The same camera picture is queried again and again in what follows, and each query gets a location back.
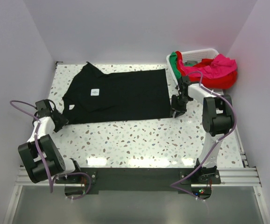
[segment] black t-shirt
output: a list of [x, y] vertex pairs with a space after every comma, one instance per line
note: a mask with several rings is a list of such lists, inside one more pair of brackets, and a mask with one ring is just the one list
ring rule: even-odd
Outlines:
[[63, 96], [69, 124], [170, 117], [165, 69], [104, 74], [87, 63]]

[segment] pink garment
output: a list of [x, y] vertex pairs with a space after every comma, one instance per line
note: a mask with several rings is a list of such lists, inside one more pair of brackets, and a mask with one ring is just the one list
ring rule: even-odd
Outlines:
[[[178, 64], [180, 66], [180, 69], [183, 70], [185, 74], [189, 74], [193, 71], [201, 71], [203, 73], [203, 77], [207, 77], [209, 79], [224, 77], [237, 69], [236, 60], [231, 60], [229, 59], [229, 57], [224, 57], [224, 55], [222, 54], [217, 55], [211, 65], [203, 68], [184, 66], [182, 60], [178, 60]], [[190, 76], [200, 77], [200, 74], [192, 73], [190, 74]]]

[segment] white table surface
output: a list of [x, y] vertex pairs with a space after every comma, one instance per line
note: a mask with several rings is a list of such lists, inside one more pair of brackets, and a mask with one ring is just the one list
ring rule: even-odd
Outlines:
[[[64, 109], [62, 96], [84, 65], [58, 65], [49, 99]], [[138, 64], [95, 64], [104, 73], [166, 68], [170, 98], [177, 94], [167, 66]], [[81, 167], [182, 168], [193, 167], [204, 143], [202, 105], [187, 104], [178, 118], [116, 121], [67, 125], [51, 137], [64, 157], [74, 158]], [[219, 168], [242, 168], [240, 147], [234, 133], [222, 143], [217, 159]]]

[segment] white tag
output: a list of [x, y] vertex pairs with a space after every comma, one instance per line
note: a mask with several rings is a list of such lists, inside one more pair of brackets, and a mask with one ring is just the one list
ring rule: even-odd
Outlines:
[[90, 95], [91, 96], [98, 96], [99, 95], [99, 89], [92, 89]]

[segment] laundry basket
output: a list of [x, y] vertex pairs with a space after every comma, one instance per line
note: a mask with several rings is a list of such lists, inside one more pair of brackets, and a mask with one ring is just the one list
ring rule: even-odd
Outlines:
[[[183, 63], [185, 63], [186, 61], [198, 61], [201, 62], [201, 60], [203, 58], [209, 58], [209, 59], [214, 59], [219, 53], [218, 51], [216, 51], [213, 48], [209, 48], [209, 49], [202, 49], [202, 50], [191, 50], [191, 51], [185, 51], [185, 52], [181, 52], [182, 53], [182, 57], [183, 57]], [[166, 57], [166, 61], [167, 61], [167, 66], [169, 71], [171, 72], [172, 78], [175, 81], [176, 85], [178, 85], [178, 81], [177, 78], [171, 68], [171, 64], [169, 62], [169, 56], [168, 55]]]

